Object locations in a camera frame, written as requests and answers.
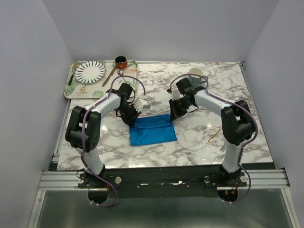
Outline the blue satin napkin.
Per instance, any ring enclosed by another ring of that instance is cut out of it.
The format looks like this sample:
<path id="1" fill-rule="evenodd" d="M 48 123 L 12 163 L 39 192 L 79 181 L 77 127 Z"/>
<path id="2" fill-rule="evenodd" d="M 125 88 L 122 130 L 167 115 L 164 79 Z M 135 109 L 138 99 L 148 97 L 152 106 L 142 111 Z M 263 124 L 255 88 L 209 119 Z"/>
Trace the blue satin napkin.
<path id="1" fill-rule="evenodd" d="M 169 114 L 138 118 L 129 128 L 130 145 L 145 146 L 177 141 Z"/>

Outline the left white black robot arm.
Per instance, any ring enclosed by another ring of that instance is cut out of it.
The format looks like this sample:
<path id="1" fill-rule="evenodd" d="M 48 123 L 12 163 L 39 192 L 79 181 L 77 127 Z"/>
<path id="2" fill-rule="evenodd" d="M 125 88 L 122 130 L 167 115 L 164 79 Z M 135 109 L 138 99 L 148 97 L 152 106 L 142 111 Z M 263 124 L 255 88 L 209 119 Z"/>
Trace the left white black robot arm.
<path id="1" fill-rule="evenodd" d="M 101 121 L 112 111 L 129 127 L 134 127 L 141 111 L 128 103 L 133 88 L 122 83 L 117 90 L 108 90 L 104 97 L 88 107 L 75 106 L 68 122 L 65 140 L 81 155 L 89 182 L 96 188 L 105 183 L 105 165 L 99 158 L 97 144 L 100 139 Z"/>

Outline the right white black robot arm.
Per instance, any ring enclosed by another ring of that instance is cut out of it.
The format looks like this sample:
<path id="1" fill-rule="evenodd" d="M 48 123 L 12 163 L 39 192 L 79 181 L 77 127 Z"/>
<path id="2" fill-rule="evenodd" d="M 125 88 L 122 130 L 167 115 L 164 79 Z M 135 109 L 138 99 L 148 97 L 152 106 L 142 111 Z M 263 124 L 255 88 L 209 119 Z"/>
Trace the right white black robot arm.
<path id="1" fill-rule="evenodd" d="M 232 101 L 215 95 L 205 86 L 193 86 L 185 75 L 173 80 L 176 89 L 170 86 L 167 92 L 171 94 L 170 121 L 183 117 L 191 106 L 203 107 L 221 118 L 222 132 L 226 139 L 225 158 L 221 164 L 224 171 L 219 173 L 218 180 L 224 186 L 235 182 L 235 172 L 241 169 L 241 159 L 244 147 L 254 141 L 258 134 L 258 125 L 244 100 Z"/>

